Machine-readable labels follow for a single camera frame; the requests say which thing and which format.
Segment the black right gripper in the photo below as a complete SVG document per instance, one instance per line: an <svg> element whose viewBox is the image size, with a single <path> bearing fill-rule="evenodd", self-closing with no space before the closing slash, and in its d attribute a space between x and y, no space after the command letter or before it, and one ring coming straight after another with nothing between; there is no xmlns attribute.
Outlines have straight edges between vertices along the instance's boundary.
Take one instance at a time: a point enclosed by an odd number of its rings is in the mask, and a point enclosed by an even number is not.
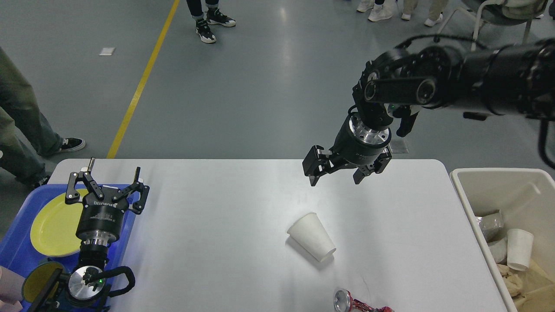
<svg viewBox="0 0 555 312"><path fill-rule="evenodd" d="M390 128L373 130L362 122L359 114L350 114L342 124L332 146L314 145L303 159L303 172L310 185L327 174L342 169L355 169L353 181L359 185L373 173L382 173L392 159Z"/></svg>

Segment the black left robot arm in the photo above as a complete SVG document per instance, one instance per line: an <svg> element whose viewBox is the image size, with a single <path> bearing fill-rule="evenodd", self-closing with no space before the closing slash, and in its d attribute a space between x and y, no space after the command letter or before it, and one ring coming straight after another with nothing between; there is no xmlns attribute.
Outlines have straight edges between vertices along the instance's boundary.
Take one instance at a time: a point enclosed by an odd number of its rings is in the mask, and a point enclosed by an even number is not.
<svg viewBox="0 0 555 312"><path fill-rule="evenodd" d="M74 308L107 312L107 300L131 291L136 280L128 266L107 269L109 249L119 241L130 212L140 215L145 208L149 186L140 179L140 167L133 182L123 189L99 185L91 175L95 158L87 168L72 172L64 194L66 204L80 204L75 235L79 239L78 261L70 271L55 261L36 267L25 279L22 296L30 312L61 312L63 300Z"/></svg>

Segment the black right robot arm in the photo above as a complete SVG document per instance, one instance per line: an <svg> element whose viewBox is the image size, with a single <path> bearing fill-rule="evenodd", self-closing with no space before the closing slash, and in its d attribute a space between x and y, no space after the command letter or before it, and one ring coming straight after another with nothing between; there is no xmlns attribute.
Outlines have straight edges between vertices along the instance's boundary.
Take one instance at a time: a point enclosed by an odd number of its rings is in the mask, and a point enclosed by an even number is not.
<svg viewBox="0 0 555 312"><path fill-rule="evenodd" d="M478 46L478 51L463 52L440 45L441 35L436 34L433 45L410 53L408 47L418 38L410 37L366 62L333 146L314 145L303 159L311 186L341 169L355 169L355 184L383 172L392 158L394 119L401 121L397 136L405 137L422 109L457 109L474 120L518 114L537 119L540 157L554 166L546 149L549 123L554 121L553 38L492 49L470 37L447 36Z"/></svg>

